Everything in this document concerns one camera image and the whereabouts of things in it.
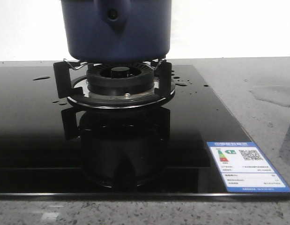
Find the dark blue cooking pot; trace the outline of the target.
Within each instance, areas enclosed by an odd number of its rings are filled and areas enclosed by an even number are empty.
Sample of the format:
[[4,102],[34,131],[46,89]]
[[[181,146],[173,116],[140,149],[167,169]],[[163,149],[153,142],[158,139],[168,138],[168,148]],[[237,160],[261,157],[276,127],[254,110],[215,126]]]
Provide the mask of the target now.
[[170,49],[170,0],[61,1],[70,55],[93,63],[130,63]]

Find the black metal pot support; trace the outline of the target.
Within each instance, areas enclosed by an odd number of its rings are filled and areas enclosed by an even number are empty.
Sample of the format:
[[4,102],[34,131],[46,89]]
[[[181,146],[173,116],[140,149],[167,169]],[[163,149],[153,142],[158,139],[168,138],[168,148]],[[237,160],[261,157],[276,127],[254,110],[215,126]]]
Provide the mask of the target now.
[[172,64],[162,59],[159,62],[137,62],[154,72],[154,86],[138,94],[126,93],[123,96],[100,95],[88,89],[87,70],[101,64],[80,63],[63,60],[53,65],[59,98],[67,98],[71,104],[86,108],[129,109],[147,105],[164,104],[175,95],[175,82],[172,79]]

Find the black round gas burner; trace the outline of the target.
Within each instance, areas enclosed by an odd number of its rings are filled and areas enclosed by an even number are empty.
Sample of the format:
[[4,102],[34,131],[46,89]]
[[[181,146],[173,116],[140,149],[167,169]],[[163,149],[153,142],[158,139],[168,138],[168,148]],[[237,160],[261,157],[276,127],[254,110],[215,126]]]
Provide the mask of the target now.
[[154,72],[149,67],[134,63],[126,65],[101,64],[86,73],[88,89],[96,94],[123,96],[138,94],[154,86]]

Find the black glass gas stove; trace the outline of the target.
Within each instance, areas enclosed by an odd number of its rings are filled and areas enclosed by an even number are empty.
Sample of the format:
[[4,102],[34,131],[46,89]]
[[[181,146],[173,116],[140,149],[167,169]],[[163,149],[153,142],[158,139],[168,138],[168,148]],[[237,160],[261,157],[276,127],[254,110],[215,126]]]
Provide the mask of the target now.
[[288,200],[228,192],[207,142],[253,142],[192,65],[167,104],[86,111],[52,67],[0,67],[0,199]]

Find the blue energy label sticker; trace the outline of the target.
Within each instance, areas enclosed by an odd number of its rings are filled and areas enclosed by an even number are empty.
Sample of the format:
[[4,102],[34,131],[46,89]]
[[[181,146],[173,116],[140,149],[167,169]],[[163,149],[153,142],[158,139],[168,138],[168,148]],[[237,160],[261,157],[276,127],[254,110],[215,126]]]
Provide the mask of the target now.
[[254,142],[207,142],[228,192],[290,193],[290,187]]

